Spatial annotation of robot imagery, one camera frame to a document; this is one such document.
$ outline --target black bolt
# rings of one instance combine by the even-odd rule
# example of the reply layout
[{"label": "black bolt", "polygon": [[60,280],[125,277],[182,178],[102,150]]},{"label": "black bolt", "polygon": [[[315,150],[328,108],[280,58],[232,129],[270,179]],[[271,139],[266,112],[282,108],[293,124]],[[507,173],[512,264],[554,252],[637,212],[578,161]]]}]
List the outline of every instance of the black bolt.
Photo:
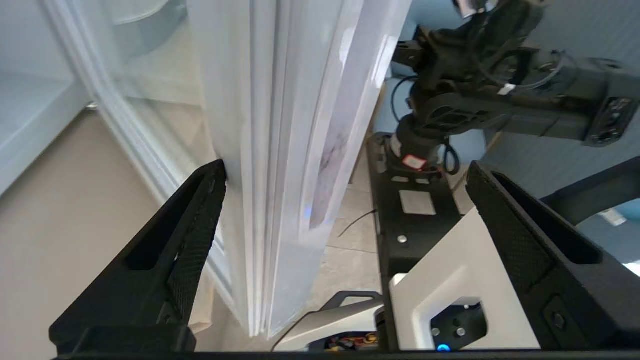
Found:
[{"label": "black bolt", "polygon": [[560,329],[564,330],[566,328],[566,320],[560,313],[553,313],[554,325]]}]

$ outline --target white door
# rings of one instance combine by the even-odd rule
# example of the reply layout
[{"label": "white door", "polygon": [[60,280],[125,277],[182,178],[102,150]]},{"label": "white door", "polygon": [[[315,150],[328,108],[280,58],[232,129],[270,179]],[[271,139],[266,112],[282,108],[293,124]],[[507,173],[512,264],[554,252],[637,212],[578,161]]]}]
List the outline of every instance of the white door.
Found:
[{"label": "white door", "polygon": [[248,334],[275,335],[310,293],[410,0],[48,4],[159,202],[224,160],[204,273]]}]

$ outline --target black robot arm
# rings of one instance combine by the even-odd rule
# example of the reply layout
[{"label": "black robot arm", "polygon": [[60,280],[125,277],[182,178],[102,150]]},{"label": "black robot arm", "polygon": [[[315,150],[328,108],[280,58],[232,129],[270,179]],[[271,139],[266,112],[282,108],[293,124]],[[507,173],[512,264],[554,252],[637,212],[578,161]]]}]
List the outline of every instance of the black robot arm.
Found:
[{"label": "black robot arm", "polygon": [[638,108],[640,76],[618,61],[523,46],[542,16],[538,1],[503,0],[458,29],[420,27],[415,40],[398,43],[393,61],[417,73],[413,111],[391,147],[409,171],[433,167],[439,146],[471,129],[592,147],[622,137]]}]

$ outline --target blue led light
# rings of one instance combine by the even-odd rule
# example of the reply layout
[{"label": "blue led light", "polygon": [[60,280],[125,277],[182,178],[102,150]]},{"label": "blue led light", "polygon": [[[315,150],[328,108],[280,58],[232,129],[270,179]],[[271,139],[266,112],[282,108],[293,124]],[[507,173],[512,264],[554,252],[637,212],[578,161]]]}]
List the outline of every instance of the blue led light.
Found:
[{"label": "blue led light", "polygon": [[440,345],[438,345],[438,351],[439,352],[450,352],[451,348],[447,344],[440,344]]}]

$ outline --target beige wall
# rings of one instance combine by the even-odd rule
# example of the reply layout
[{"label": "beige wall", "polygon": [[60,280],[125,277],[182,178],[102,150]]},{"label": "beige wall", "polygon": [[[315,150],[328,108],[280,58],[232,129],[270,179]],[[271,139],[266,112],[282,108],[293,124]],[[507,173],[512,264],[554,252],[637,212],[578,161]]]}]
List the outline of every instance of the beige wall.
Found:
[{"label": "beige wall", "polygon": [[53,358],[50,324],[157,209],[101,119],[80,115],[0,197],[0,358]]}]

